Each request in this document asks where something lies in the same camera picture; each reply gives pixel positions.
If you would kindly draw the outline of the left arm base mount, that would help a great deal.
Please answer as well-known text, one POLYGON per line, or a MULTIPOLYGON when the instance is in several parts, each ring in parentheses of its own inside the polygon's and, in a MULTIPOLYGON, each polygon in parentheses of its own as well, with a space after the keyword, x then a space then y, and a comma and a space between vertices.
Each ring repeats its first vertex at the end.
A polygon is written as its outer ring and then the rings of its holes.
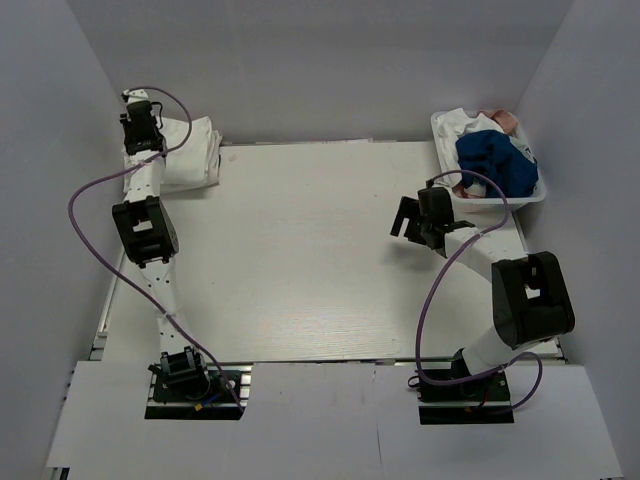
POLYGON ((204 380, 187 381, 170 386, 152 372, 144 418, 146 420, 238 421, 243 413, 220 373, 209 368, 204 380))

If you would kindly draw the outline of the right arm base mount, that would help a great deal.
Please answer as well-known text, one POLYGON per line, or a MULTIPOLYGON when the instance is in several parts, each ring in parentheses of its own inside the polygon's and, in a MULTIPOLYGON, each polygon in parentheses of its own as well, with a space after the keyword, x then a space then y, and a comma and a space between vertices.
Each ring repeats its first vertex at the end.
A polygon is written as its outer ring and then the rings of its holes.
POLYGON ((514 415, 506 375, 460 385, 435 386, 417 374, 407 385, 417 393, 421 425, 498 425, 512 424, 514 415))

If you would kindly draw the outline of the white printed t shirt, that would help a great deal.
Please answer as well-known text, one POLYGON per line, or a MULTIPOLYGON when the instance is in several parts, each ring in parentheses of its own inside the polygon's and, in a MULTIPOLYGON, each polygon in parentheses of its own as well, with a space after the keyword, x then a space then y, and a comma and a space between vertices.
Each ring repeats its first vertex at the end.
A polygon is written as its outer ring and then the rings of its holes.
MULTIPOLYGON (((458 153, 455 143, 464 135, 485 130, 504 133, 497 123, 484 115, 478 115, 478 112, 465 111, 462 108, 458 108, 449 112, 436 112, 431 116, 431 128, 436 152, 443 171, 452 170, 458 166, 458 153)), ((515 142, 516 148, 525 157, 534 161, 528 138, 520 124, 517 128, 516 136, 507 136, 515 142)))

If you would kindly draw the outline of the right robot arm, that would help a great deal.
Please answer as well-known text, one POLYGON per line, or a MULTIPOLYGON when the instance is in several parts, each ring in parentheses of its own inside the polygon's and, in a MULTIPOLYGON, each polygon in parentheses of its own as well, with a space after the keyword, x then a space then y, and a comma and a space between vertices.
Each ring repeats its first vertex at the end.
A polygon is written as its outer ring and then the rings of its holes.
POLYGON ((417 197, 402 197, 391 235, 425 246, 445 263, 421 309, 414 357, 420 381, 451 387, 472 399, 484 391, 488 377, 529 354, 532 347, 575 328, 575 314, 558 258, 548 252, 521 253, 508 249, 494 234, 496 226, 479 228, 456 219, 449 192, 429 185, 417 197), (431 377, 421 366, 426 317, 448 270, 460 263, 487 280, 491 287, 492 325, 454 356, 446 379, 431 377))

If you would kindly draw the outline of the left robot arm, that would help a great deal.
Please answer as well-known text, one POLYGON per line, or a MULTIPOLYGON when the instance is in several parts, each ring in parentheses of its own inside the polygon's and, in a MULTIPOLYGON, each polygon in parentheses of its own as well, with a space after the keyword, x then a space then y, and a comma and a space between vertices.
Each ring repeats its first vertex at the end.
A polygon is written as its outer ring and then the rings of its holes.
POLYGON ((174 262, 178 236, 160 198, 166 140, 146 91, 128 90, 123 99, 126 112, 120 123, 134 170, 124 200, 112 208, 112 216, 129 261, 144 278, 145 293, 158 303, 160 359, 151 371, 167 389, 199 399, 209 392, 212 377, 198 348, 185 337, 189 328, 178 302, 174 262))

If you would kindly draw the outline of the blue t shirt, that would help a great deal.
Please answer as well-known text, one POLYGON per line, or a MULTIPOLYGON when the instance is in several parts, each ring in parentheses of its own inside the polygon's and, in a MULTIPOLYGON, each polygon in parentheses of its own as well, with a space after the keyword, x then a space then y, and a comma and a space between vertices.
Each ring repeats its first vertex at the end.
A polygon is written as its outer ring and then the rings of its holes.
POLYGON ((537 164, 504 133, 482 130, 456 141, 461 170, 474 171, 495 183, 507 198, 528 197, 539 180, 537 164))

